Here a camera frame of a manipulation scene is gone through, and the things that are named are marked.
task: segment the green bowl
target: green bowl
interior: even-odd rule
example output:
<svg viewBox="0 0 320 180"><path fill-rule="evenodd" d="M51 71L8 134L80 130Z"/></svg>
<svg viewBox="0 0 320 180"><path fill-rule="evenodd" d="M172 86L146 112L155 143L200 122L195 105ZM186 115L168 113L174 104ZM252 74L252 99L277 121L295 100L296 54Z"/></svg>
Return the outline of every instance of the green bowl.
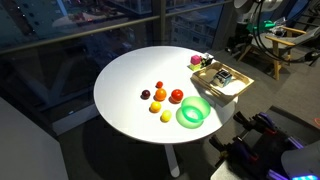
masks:
<svg viewBox="0 0 320 180"><path fill-rule="evenodd" d="M200 127L211 111L210 104L203 98L190 96L185 98L176 113L180 125L194 129Z"/></svg>

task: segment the floor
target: floor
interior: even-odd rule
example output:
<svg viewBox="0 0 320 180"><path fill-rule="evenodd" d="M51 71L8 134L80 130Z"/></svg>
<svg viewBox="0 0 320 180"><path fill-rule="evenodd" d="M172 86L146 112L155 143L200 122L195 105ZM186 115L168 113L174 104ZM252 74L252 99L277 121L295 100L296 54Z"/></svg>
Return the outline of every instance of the floor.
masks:
<svg viewBox="0 0 320 180"><path fill-rule="evenodd" d="M293 54L299 58L307 51L297 49ZM285 66L280 80L275 81L269 62L257 60L259 57L248 56L237 62L224 51L209 53L255 80L239 97L236 112L249 117L274 105L319 128L313 121L320 117L320 83L316 81L319 65ZM242 131L242 126L230 120L215 134L227 143ZM178 178L170 175L163 146L132 140L116 132L101 117L60 135L59 141L70 180L207 180L219 160L219 152L209 144L209 138L174 145L181 169Z"/></svg>

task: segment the wall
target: wall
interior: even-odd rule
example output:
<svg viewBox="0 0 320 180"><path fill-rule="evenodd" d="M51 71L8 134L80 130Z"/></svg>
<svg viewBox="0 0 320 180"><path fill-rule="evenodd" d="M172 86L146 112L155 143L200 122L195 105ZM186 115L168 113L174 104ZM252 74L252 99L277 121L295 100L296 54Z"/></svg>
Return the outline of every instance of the wall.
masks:
<svg viewBox="0 0 320 180"><path fill-rule="evenodd" d="M0 179L67 180L60 144L0 97Z"/></svg>

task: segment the chair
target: chair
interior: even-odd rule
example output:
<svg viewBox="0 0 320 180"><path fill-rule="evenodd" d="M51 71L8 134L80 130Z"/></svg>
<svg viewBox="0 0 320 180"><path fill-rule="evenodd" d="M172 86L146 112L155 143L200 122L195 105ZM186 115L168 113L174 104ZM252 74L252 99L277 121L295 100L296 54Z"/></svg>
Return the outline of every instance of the chair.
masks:
<svg viewBox="0 0 320 180"><path fill-rule="evenodd" d="M284 26L282 28L287 31L287 37L279 38L271 34L269 36L267 33L262 33L260 34L260 38L262 43L266 46L266 48L272 50L273 54L275 54L276 56L283 57L286 61L288 61L288 63L290 63L291 60L291 49L293 47L301 45L312 39L315 39L320 34L320 27L314 28L313 30L308 32ZM292 37L292 34L300 34L300 36ZM245 47L244 52L239 57L238 61L241 61L244 58L244 56L250 51L255 51L257 53L259 53L260 51L261 53L261 50L258 47L258 43L259 42L256 42L255 39L252 39L251 44ZM279 71L283 62L276 59L271 60L274 64L274 78L276 80L279 80Z"/></svg>

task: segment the plastic fruit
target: plastic fruit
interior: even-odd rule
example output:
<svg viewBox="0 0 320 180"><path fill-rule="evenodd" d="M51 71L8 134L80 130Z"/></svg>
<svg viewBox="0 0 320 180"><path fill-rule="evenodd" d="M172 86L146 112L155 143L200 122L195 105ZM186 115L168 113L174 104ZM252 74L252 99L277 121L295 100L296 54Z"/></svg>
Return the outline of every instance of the plastic fruit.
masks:
<svg viewBox="0 0 320 180"><path fill-rule="evenodd" d="M169 110L163 111L161 115L161 121L162 122L168 122L171 119L172 113Z"/></svg>
<svg viewBox="0 0 320 180"><path fill-rule="evenodd" d="M167 97L167 92L163 88L159 88L156 91L155 98L157 101L163 101Z"/></svg>
<svg viewBox="0 0 320 180"><path fill-rule="evenodd" d="M156 84L156 88L162 88L163 83L161 81L158 81Z"/></svg>
<svg viewBox="0 0 320 180"><path fill-rule="evenodd" d="M160 109L161 109L161 104L159 102L154 101L151 103L151 106L150 106L151 112L157 113L160 111Z"/></svg>
<svg viewBox="0 0 320 180"><path fill-rule="evenodd" d="M142 95L142 98L148 99L150 97L150 91L144 90L144 91L142 91L141 95Z"/></svg>
<svg viewBox="0 0 320 180"><path fill-rule="evenodd" d="M171 98L175 102L180 102L183 99L183 92L180 89L175 89L171 93Z"/></svg>

